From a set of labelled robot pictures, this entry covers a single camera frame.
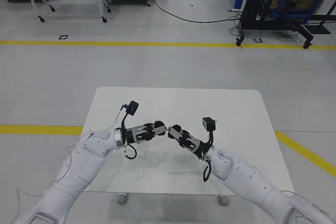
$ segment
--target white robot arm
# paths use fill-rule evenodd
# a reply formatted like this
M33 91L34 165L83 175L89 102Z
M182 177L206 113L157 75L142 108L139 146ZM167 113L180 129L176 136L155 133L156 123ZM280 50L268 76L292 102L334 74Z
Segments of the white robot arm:
M210 172L213 172L232 192L260 207L277 224L336 224L327 213L313 204L301 203L277 189L260 170L239 159L229 150L215 148L215 121L203 118L203 125L209 132L209 141L206 143L182 130L179 125L169 127L168 136L208 163L203 175L204 182L208 180Z
M126 115L121 128L116 128L112 132L98 130L84 134L70 156L63 162L56 179L41 201L20 217L16 224L64 224L72 205L92 183L113 150L130 146L131 143L149 141L156 135L165 134L166 127L161 121L126 129L124 120L128 114L134 115L137 107L138 104L134 101L122 106L126 108ZM133 159L136 155L126 157Z

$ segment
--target white table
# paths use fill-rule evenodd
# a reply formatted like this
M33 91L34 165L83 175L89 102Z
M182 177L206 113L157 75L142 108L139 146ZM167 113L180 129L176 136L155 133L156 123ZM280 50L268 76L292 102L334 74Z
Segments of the white table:
M82 133L114 123L121 104L139 103L126 127L162 120L167 127L179 124L205 142L202 118L217 120L214 145L234 151L260 169L279 189L293 186L261 94L255 90L100 87L97 89ZM122 113L117 127L123 118ZM165 136L135 145L138 156L128 160L115 151L88 192L234 195L211 175L203 182L204 167L196 156Z

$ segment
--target table leg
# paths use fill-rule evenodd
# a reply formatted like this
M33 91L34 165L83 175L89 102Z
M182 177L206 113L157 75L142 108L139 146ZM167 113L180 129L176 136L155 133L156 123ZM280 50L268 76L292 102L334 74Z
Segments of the table leg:
M117 203L121 206L125 205L127 202L128 193L118 193Z
M219 202L220 206L227 207L229 205L228 195L218 195L218 202Z

